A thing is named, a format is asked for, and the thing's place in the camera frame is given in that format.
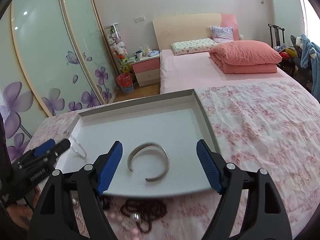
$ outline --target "wooden floor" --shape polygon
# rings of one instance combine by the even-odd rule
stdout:
[[[160,94],[160,83],[152,84],[144,87],[139,87],[138,84],[134,86],[134,91],[128,94],[124,94],[121,90],[117,93],[115,102],[120,102],[129,99],[135,98],[143,98],[143,97],[150,97]]]

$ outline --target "white tray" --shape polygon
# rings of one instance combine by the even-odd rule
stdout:
[[[210,189],[196,154],[196,143],[204,139],[212,151],[220,151],[194,90],[107,105],[80,113],[75,122],[72,135],[86,150],[87,159],[68,150],[61,155],[56,169],[63,173],[78,171],[107,153],[116,140],[120,141],[123,156],[106,195],[168,197]],[[157,182],[145,181],[164,169],[164,155],[156,148],[148,147],[133,158],[133,172],[127,167],[130,152],[149,141],[159,143],[170,159],[169,172]]]

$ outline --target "pink headboard section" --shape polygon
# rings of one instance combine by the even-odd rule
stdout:
[[[234,14],[221,14],[220,27],[233,27],[233,39],[239,41],[238,23]]]

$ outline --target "nightstand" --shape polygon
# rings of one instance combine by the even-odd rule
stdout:
[[[160,82],[160,56],[144,57],[130,63],[140,87]]]

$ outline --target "patterned pillow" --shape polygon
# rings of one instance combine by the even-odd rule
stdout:
[[[232,27],[215,27],[210,26],[212,39],[217,43],[226,43],[233,41],[233,28]]]
[[[172,49],[175,56],[183,54],[191,54],[198,52],[205,52],[218,45],[211,39],[202,39],[194,41],[182,41],[172,44]]]

